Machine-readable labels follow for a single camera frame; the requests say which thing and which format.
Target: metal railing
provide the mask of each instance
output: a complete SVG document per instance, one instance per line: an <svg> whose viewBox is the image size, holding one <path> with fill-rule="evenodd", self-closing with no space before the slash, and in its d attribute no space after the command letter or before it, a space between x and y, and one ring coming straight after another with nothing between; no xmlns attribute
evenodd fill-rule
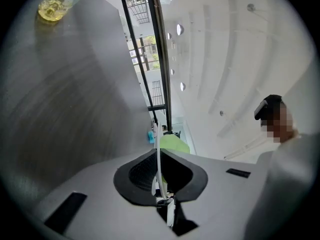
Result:
<svg viewBox="0 0 320 240"><path fill-rule="evenodd" d="M129 28L133 48L135 50L135 54L139 54L139 49L137 45L137 40L135 37L135 33L133 30L132 22L130 19L129 9L126 0L121 0L122 6L124 9L124 14L126 17L126 22ZM162 105L154 105L152 101L152 97L150 95L150 90L148 87L148 83L146 80L145 71L142 65L141 57L137 56L138 65L140 68L141 76L143 79L143 84L146 89L147 97L150 103L148 107L149 111L152 111L153 117L156 122L156 110L165 110L166 116L166 125L168 131L172 129L172 116L171 116L171 90L170 90L170 70L169 70L169 60L168 60L168 50L167 50L167 41L166 41L166 33L165 33L165 26L164 26L164 19L162 15L162 9L160 0L148 0L150 16L152 19L152 25L154 30L154 37L156 42L156 47L158 51L158 58L160 64L160 72L161 72L161 81L163 87L163 96L164 96L164 104Z"/></svg>

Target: round ceiling light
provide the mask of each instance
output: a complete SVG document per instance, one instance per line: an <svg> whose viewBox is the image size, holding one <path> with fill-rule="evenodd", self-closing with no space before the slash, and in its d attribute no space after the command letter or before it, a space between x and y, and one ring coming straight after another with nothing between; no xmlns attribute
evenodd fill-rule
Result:
<svg viewBox="0 0 320 240"><path fill-rule="evenodd" d="M180 89L181 91L184 91L186 89L186 85L183 82L180 83Z"/></svg>
<svg viewBox="0 0 320 240"><path fill-rule="evenodd" d="M176 33L178 34L178 36L182 35L184 31L185 29L183 26L181 26L180 24L176 25Z"/></svg>

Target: black slot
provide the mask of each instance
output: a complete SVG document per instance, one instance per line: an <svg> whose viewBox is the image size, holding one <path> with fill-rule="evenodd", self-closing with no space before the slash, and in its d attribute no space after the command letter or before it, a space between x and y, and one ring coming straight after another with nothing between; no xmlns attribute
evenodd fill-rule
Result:
<svg viewBox="0 0 320 240"><path fill-rule="evenodd" d="M227 170L226 173L237 175L237 176L240 176L243 178L249 178L249 176L251 174L251 172L248 172L248 171L237 170L237 169L232 169L232 168Z"/></svg>
<svg viewBox="0 0 320 240"><path fill-rule="evenodd" d="M63 234L86 198L86 194L73 192L63 201L44 224L50 229Z"/></svg>

